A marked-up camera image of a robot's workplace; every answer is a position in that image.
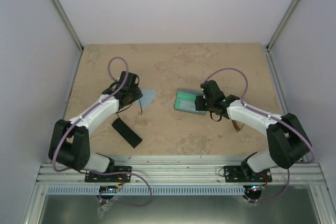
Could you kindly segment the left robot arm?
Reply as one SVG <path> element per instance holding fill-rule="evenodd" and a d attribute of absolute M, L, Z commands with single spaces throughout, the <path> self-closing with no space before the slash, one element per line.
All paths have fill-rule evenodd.
<path fill-rule="evenodd" d="M 102 91 L 93 105 L 68 121 L 58 120 L 53 129 L 48 152 L 54 170 L 93 170 L 102 181 L 112 180 L 115 175 L 112 159 L 91 152 L 90 135 L 108 117 L 140 98 L 142 92 L 138 75 L 123 71 L 119 79 L 114 80 Z"/>

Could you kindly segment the blue-grey glasses case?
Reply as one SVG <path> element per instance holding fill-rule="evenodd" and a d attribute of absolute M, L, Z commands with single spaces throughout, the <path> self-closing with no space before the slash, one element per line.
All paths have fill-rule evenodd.
<path fill-rule="evenodd" d="M 202 95 L 202 93 L 188 89 L 178 89 L 176 92 L 176 99 L 174 103 L 174 110 L 205 115 L 205 111 L 196 111 L 195 100 L 196 97 Z"/>

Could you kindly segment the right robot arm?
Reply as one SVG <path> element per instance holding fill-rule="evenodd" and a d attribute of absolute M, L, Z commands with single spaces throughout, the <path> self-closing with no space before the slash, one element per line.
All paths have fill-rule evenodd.
<path fill-rule="evenodd" d="M 196 110 L 241 122 L 267 138 L 268 149 L 250 154 L 237 169 L 244 181 L 252 182 L 273 167 L 289 169 L 311 151 L 311 143 L 294 114 L 258 110 L 235 95 L 224 95 L 214 80 L 202 83 L 201 90 L 203 94 L 195 99 Z"/>

